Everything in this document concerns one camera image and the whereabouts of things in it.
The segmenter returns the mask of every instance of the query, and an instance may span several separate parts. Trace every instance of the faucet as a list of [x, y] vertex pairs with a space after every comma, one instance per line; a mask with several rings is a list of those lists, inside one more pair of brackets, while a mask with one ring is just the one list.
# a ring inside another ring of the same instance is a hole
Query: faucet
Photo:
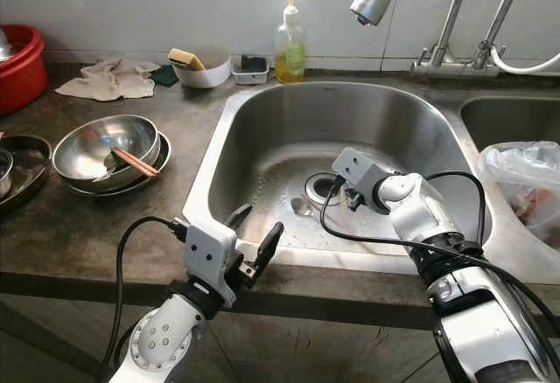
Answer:
[[[353, 0], [350, 9], [361, 24], [377, 25], [389, 7], [390, 1]], [[463, 0], [451, 0], [438, 42], [430, 50], [428, 48], [422, 50], [418, 60], [412, 63], [410, 72], [427, 77], [495, 77], [498, 75], [500, 69], [489, 63], [488, 57], [490, 57], [496, 35], [513, 1], [501, 0], [486, 37], [479, 43], [476, 56], [472, 61], [461, 61], [453, 56], [449, 47], [449, 39]], [[501, 56], [505, 51], [506, 48], [502, 47], [498, 54]]]

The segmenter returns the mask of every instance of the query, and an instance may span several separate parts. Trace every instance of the chopsticks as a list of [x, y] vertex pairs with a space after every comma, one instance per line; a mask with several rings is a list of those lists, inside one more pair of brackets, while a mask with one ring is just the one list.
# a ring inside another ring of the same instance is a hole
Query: chopsticks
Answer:
[[154, 178], [156, 176], [159, 176], [159, 170], [154, 169], [152, 166], [143, 162], [138, 157], [131, 155], [126, 150], [120, 149], [118, 147], [113, 147], [111, 148], [111, 152], [113, 152], [117, 157], [121, 158], [130, 166], [141, 171], [148, 178]]

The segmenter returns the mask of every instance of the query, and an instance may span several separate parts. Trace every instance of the metal pipe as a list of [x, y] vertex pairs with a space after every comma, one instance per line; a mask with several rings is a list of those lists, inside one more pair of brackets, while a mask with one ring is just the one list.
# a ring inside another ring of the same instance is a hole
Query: metal pipe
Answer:
[[481, 69], [486, 64], [487, 59], [490, 56], [490, 49], [496, 40], [498, 31], [500, 30], [513, 1], [514, 0], [501, 0], [500, 7], [498, 7], [498, 11], [496, 11], [495, 16], [493, 17], [492, 24], [490, 25], [490, 29], [488, 29], [485, 39], [479, 44], [479, 50], [477, 51], [474, 62], [472, 63], [474, 68]]
[[452, 0], [451, 2], [449, 13], [447, 13], [447, 18], [445, 19], [444, 29], [442, 30], [439, 41], [437, 42], [434, 52], [431, 55], [430, 63], [433, 66], [441, 66], [441, 63], [444, 60], [447, 47], [449, 46], [449, 38], [452, 35], [453, 27], [457, 21], [457, 16], [459, 15], [462, 3], [463, 0]]

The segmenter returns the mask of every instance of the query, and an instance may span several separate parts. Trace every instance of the dark countertop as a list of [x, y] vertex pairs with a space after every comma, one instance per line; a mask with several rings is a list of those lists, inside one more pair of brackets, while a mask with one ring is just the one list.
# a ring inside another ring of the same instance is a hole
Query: dark countertop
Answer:
[[[179, 216], [224, 102], [244, 89], [230, 79], [210, 91], [179, 84], [157, 86], [151, 98], [101, 102], [58, 95], [53, 89], [78, 75], [80, 66], [49, 67], [49, 90], [31, 105], [0, 118], [0, 130], [44, 137], [53, 147], [69, 131], [107, 115], [146, 116], [170, 139], [171, 161], [149, 186], [113, 198], [76, 195], [51, 171], [33, 199], [0, 219], [0, 290], [6, 293], [113, 301], [115, 254], [126, 227], [145, 215]], [[425, 82], [405, 75], [317, 76], [320, 80], [379, 82], [422, 93], [473, 87], [472, 82]], [[517, 80], [515, 86], [523, 85]], [[539, 80], [557, 87], [556, 80]], [[507, 87], [487, 82], [483, 87]], [[165, 285], [185, 277], [183, 245], [165, 227], [142, 226], [124, 253], [125, 301], [158, 305]], [[560, 287], [531, 285], [560, 314]], [[413, 275], [271, 265], [261, 281], [242, 293], [240, 312], [309, 317], [429, 329], [433, 324], [425, 288]]]

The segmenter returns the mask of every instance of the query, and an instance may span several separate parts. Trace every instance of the white hose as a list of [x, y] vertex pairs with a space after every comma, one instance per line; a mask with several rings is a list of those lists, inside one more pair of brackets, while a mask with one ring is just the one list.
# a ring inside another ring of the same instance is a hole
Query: white hose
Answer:
[[498, 51], [496, 50], [495, 46], [492, 46], [491, 49], [492, 59], [494, 64], [499, 67], [501, 70], [505, 71], [506, 73], [510, 74], [532, 74], [532, 75], [542, 75], [542, 76], [550, 76], [550, 77], [560, 77], [560, 73], [543, 73], [544, 70], [547, 68], [551, 68], [558, 62], [560, 62], [560, 53], [546, 62], [539, 64], [538, 66], [530, 66], [528, 68], [516, 68], [514, 66], [509, 66], [504, 61], [501, 60]]

